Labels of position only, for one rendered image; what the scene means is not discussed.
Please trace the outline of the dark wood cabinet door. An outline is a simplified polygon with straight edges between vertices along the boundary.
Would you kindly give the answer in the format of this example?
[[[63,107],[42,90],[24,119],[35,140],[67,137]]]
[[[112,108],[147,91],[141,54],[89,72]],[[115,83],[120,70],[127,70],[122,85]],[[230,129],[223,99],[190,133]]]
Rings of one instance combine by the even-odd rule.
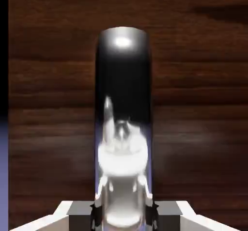
[[[153,56],[154,196],[248,231],[248,0],[9,0],[9,228],[94,197],[94,54]]]

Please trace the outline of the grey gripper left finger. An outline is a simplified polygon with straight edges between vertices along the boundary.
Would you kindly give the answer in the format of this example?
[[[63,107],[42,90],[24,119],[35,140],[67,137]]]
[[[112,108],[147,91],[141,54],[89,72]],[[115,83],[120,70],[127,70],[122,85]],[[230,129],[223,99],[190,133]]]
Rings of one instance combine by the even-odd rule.
[[[9,231],[102,231],[102,204],[63,200],[54,213]]]

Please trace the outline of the shiny dark metal handle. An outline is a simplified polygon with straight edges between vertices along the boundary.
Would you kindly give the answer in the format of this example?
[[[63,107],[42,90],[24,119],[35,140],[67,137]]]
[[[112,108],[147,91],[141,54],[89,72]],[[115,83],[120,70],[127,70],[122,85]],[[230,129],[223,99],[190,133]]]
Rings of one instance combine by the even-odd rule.
[[[154,231],[151,54],[146,32],[100,33],[95,57],[92,231]]]

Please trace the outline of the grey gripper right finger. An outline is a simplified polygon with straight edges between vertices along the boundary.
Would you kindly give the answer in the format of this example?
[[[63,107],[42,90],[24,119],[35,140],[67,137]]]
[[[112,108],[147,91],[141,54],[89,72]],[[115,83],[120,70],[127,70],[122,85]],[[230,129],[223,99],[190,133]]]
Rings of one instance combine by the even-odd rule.
[[[155,201],[147,217],[153,222],[145,231],[240,231],[195,213],[188,201]]]

